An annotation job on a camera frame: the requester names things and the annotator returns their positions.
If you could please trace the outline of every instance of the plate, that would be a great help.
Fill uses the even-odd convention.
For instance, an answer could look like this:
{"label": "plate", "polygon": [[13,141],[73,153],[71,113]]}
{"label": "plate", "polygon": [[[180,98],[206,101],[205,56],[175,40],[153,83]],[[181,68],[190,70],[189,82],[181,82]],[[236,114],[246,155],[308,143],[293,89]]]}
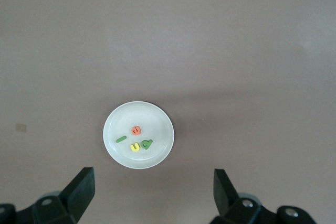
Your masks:
{"label": "plate", "polygon": [[146,169],[162,162],[174,143],[174,128],[167,114],[149,102],[125,103],[107,118],[103,139],[119,164]]}

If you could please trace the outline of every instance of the beige surface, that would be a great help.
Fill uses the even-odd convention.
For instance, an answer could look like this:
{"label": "beige surface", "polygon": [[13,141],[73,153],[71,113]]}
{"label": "beige surface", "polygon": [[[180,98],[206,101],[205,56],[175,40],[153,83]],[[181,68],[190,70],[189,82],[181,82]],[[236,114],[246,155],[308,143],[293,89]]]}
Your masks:
{"label": "beige surface", "polygon": [[[332,224],[335,38],[336,0],[0,0],[0,202],[25,208],[94,166],[81,224],[204,224],[224,168],[269,210]],[[146,170],[102,140],[134,100],[176,131]]]}

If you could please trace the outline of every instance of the white plate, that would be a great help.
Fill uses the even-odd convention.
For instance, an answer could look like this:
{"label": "white plate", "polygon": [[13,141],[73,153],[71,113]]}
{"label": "white plate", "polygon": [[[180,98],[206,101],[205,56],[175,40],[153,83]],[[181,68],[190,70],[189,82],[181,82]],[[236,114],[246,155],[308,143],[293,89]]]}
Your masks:
{"label": "white plate", "polygon": [[[140,127],[139,135],[132,133],[136,126]],[[103,139],[107,151],[119,164],[145,169],[157,165],[168,156],[174,143],[174,128],[167,114],[154,104],[128,102],[109,115],[104,125]]]}

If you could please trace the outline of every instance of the table surface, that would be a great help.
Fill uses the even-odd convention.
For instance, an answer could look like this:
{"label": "table surface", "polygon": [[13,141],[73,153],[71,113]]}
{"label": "table surface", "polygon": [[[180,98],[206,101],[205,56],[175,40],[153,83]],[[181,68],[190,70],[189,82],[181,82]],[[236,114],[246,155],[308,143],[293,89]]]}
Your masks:
{"label": "table surface", "polygon": [[[204,224],[223,168],[271,211],[334,223],[336,0],[0,6],[0,202],[21,210],[93,166],[81,224]],[[104,122],[129,101],[174,124],[155,167],[123,167],[105,149]]]}

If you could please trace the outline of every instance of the metal bolt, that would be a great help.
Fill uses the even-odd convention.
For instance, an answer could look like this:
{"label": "metal bolt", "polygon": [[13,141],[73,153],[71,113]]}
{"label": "metal bolt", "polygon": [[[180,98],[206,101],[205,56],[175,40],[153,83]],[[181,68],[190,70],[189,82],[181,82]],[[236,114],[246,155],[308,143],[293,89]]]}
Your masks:
{"label": "metal bolt", "polygon": [[248,199],[243,200],[243,205],[244,207],[253,207],[253,203]]}
{"label": "metal bolt", "polygon": [[285,212],[286,212],[286,214],[287,214],[288,216],[290,216],[290,217],[298,217],[298,216],[299,216],[298,212],[296,212],[296,211],[295,211],[294,209],[292,209],[292,208],[286,208]]}
{"label": "metal bolt", "polygon": [[42,201],[41,205],[46,206],[46,205],[50,204],[51,202],[52,202],[51,199],[45,199],[44,201]]}

